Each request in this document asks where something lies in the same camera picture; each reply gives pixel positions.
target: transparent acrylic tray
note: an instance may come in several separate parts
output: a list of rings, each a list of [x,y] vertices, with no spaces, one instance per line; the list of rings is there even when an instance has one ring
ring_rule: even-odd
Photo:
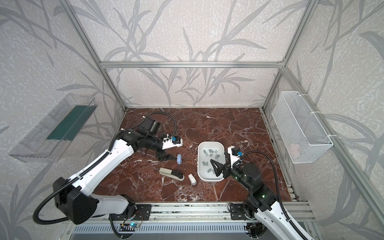
[[[93,100],[66,95],[9,155],[23,162],[57,162],[97,107]]]

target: red marble surface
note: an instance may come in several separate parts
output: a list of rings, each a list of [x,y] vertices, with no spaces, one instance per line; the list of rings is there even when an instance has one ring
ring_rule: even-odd
[[[268,154],[278,170],[281,198],[283,201],[291,200],[258,108],[129,109],[121,127],[130,128],[139,123],[143,115],[153,111],[170,113],[177,120],[177,135],[183,139],[183,146],[171,148],[169,153],[174,156],[181,153],[182,164],[178,165],[176,160],[159,162],[152,150],[148,150],[146,156],[137,151],[106,176],[94,193],[126,194],[137,202],[243,201],[248,191],[232,177],[212,183],[201,181],[197,175],[198,145],[204,141],[218,141],[225,149],[235,145],[242,152],[259,150]],[[167,116],[154,114],[151,118],[162,123],[158,134],[173,132],[173,122]],[[250,154],[243,162],[248,161],[258,166],[264,183],[276,193],[269,160],[260,154]],[[160,167],[180,170],[185,175],[184,181],[160,175]],[[196,178],[196,185],[188,179],[191,173]]]

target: white plastic container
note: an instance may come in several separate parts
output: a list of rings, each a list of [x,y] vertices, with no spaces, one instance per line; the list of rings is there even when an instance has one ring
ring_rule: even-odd
[[[224,179],[223,174],[220,174],[220,176],[216,177],[214,168],[212,167],[210,161],[211,159],[225,164],[224,146],[219,142],[200,143],[197,148],[197,175],[201,181],[204,182],[222,181]]]

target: mesh basket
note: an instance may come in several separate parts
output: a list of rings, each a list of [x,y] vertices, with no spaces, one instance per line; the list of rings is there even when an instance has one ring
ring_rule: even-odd
[[[293,163],[314,162],[333,146],[323,126],[297,91],[281,92],[272,116]]]

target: wall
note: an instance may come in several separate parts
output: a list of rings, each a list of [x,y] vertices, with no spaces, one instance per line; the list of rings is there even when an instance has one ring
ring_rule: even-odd
[[[98,156],[123,115],[57,1],[0,1],[0,235],[53,239],[60,224],[36,225],[31,215],[69,177]],[[10,150],[68,93],[95,96],[98,105],[57,163],[23,163]],[[44,219],[63,217],[53,202]]]
[[[288,68],[337,132],[378,192],[384,141],[384,2],[320,1]],[[270,115],[283,78],[266,109],[297,194],[310,202],[325,239],[384,239],[367,203],[332,150],[312,164],[291,163]]]
[[[71,3],[103,61],[281,61],[307,0]],[[276,72],[195,68],[109,74],[127,106],[262,106]]]

